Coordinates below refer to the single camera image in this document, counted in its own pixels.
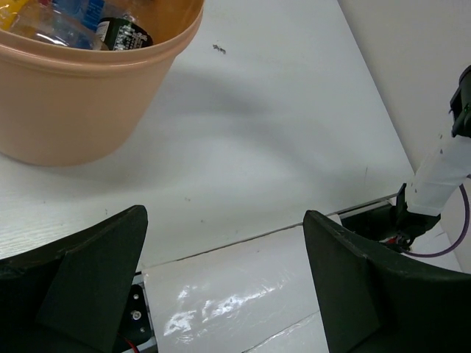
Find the white wall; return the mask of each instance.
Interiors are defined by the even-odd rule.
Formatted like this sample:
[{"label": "white wall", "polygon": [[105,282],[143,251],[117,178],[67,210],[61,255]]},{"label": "white wall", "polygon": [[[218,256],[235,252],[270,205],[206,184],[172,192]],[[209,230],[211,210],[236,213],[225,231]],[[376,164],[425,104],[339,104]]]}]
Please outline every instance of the white wall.
[{"label": "white wall", "polygon": [[[439,131],[451,126],[450,99],[461,72],[471,65],[471,1],[339,3],[417,169]],[[471,194],[471,182],[466,186]],[[452,241],[461,231],[463,212],[455,193],[442,214],[442,226]],[[471,234],[456,255],[462,269],[471,273]]]}]

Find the orange plastic bucket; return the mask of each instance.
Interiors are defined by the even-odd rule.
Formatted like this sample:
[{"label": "orange plastic bucket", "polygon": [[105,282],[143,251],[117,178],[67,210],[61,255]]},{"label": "orange plastic bucket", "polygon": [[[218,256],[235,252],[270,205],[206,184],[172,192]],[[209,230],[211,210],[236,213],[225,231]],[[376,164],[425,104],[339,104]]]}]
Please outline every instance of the orange plastic bucket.
[{"label": "orange plastic bucket", "polygon": [[203,0],[155,0],[155,43],[129,51],[53,46],[0,31],[0,152],[78,165],[116,150],[195,36]]}]

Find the purple cable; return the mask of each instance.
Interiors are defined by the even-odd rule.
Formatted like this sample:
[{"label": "purple cable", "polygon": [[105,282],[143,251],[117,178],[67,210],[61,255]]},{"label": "purple cable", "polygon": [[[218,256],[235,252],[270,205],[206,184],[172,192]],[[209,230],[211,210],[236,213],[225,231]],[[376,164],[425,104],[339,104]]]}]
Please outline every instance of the purple cable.
[{"label": "purple cable", "polygon": [[406,252],[407,255],[410,255],[413,257],[438,257],[438,256],[448,254],[449,252],[452,252],[454,249],[458,247],[459,244],[461,244],[464,237],[466,237],[466,234],[468,233],[468,227],[470,226],[470,200],[468,199],[468,195],[466,193],[466,189],[464,188],[463,184],[459,185],[459,190],[461,191],[461,195],[463,196],[463,202],[464,202],[464,225],[463,225],[463,230],[461,231],[461,234],[459,238],[456,240],[456,242],[452,246],[450,246],[448,249],[445,249],[441,252],[437,252],[435,254],[415,254],[413,252]]}]

